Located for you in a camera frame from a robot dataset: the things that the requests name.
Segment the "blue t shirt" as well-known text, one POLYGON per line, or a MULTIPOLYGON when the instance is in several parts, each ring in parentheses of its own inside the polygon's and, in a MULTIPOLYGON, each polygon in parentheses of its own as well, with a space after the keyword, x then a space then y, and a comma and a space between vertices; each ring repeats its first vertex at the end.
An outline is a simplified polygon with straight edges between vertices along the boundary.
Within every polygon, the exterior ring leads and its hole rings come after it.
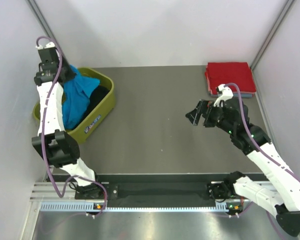
POLYGON ((63 85, 65 101, 62 104, 62 120, 66 130, 72 130, 82 121, 93 91, 100 85, 98 78, 82 75, 70 65, 75 77, 63 85))

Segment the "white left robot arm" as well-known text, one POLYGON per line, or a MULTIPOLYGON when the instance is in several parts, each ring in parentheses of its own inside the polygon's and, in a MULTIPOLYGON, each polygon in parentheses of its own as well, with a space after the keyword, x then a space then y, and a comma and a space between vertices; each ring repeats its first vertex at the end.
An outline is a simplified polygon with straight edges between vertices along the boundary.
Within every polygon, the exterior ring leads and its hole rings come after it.
POLYGON ((39 95, 40 124, 37 136, 31 139, 32 146, 42 157, 48 177, 62 198, 51 167, 66 171, 77 182, 76 192, 99 198, 104 187, 96 180, 96 173, 80 157, 78 142, 67 132, 75 127, 90 104, 94 90, 100 80, 82 75, 64 58, 58 44, 50 39, 42 46, 36 44, 41 62, 34 77, 39 95))

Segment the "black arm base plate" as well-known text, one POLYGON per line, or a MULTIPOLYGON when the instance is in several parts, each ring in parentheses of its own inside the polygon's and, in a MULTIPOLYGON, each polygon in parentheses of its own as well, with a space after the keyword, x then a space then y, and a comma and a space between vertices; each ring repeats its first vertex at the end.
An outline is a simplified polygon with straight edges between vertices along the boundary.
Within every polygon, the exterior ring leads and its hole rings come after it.
POLYGON ((198 197, 203 200, 226 200, 236 197, 225 183, 205 182, 125 182, 104 183, 108 200, 127 197, 198 197))

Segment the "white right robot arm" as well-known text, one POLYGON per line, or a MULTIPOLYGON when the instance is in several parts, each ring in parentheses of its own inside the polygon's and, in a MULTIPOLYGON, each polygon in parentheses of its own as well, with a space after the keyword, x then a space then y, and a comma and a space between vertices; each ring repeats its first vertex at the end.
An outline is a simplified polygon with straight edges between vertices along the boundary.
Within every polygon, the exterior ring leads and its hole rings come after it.
POLYGON ((239 171, 223 180, 223 192, 229 198, 244 197, 272 215, 290 236, 300 235, 300 178, 278 153, 270 137, 259 126, 250 123, 249 109, 235 83, 217 87, 216 100, 201 99, 185 116, 192 125, 204 119, 206 128, 226 132, 233 145, 265 175, 276 192, 255 183, 239 171))

